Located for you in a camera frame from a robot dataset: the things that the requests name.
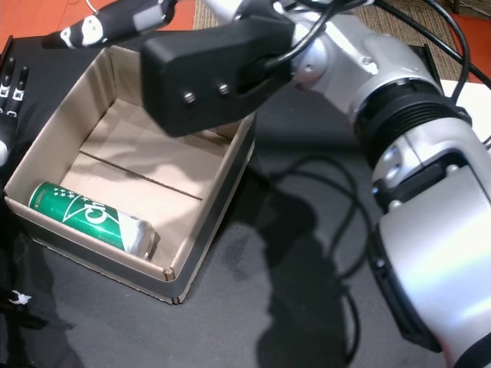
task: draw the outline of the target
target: white tape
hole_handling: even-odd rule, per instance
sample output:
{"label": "white tape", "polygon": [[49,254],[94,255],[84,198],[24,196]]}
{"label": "white tape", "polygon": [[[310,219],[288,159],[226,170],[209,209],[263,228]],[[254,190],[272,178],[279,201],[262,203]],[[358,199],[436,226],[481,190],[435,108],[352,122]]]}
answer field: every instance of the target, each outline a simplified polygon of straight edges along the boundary
{"label": "white tape", "polygon": [[104,36],[101,21],[95,15],[86,17],[82,24],[82,34],[84,35],[83,46],[90,46],[98,42]]}
{"label": "white tape", "polygon": [[24,100],[24,91],[23,90],[18,90],[15,88],[14,95],[12,96],[13,100],[16,101],[23,101]]}
{"label": "white tape", "polygon": [[15,290],[12,290],[12,293],[17,294],[18,300],[17,301],[11,301],[10,299],[8,299],[8,301],[10,301],[12,304],[15,304],[15,305],[20,305],[20,304],[26,305],[29,302],[29,300],[32,298],[28,295],[23,295],[23,294],[19,293],[18,291],[15,291]]}
{"label": "white tape", "polygon": [[63,31],[60,33],[61,39],[64,41],[64,43],[68,46],[68,48],[74,48],[73,44],[71,43],[71,29],[70,27],[65,28]]}
{"label": "white tape", "polygon": [[8,92],[10,92],[10,86],[0,86],[0,97],[8,97]]}

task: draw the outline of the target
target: cardboard box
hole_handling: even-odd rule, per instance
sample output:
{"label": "cardboard box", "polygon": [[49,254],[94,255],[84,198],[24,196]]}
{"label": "cardboard box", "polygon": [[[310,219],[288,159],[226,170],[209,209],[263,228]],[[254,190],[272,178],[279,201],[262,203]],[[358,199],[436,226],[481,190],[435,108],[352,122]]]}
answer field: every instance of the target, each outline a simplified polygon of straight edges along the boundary
{"label": "cardboard box", "polygon": [[[168,303],[183,301],[252,153],[253,117],[181,138],[142,108],[140,55],[103,50],[46,123],[5,187],[38,243]],[[150,261],[28,207],[52,182],[150,222]]]}

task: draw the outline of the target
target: robotic finger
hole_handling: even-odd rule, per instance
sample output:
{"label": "robotic finger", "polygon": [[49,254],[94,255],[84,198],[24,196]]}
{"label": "robotic finger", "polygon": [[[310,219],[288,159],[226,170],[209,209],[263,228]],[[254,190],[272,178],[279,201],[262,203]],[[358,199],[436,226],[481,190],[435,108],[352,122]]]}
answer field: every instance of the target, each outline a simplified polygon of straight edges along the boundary
{"label": "robotic finger", "polygon": [[43,39],[45,48],[105,46],[168,25],[177,0],[118,0],[61,32]]}

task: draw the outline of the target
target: green can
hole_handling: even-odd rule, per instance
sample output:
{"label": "green can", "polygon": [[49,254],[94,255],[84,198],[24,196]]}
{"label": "green can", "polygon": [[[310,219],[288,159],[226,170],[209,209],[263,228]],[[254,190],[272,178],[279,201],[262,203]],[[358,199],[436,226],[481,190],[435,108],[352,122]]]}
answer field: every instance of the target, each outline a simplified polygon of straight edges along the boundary
{"label": "green can", "polygon": [[50,182],[32,193],[29,207],[143,259],[160,240],[150,223]]}

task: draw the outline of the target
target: black table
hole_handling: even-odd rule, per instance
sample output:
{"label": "black table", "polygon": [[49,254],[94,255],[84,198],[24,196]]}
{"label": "black table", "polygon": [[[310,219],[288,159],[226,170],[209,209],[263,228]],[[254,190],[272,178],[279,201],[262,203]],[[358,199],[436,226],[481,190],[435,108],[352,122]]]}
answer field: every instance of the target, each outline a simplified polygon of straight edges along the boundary
{"label": "black table", "polygon": [[[31,67],[16,156],[96,53],[44,51],[38,38],[15,42],[13,54]],[[444,367],[441,355],[400,337],[366,262],[352,267],[367,236],[357,205],[372,221],[380,213],[369,194],[371,171],[344,118],[321,98],[288,87],[260,110],[256,146],[179,306],[36,245],[15,222],[6,226],[4,213],[2,227],[9,231],[2,229],[0,280],[33,299],[29,314],[9,313],[2,321],[0,362],[38,368],[344,367],[355,325],[348,291],[361,322],[351,366]],[[273,185],[256,175],[273,177],[299,159],[308,159],[299,169],[303,176],[274,176]],[[15,165],[13,159],[4,176]],[[349,269],[345,281],[335,277]]]}

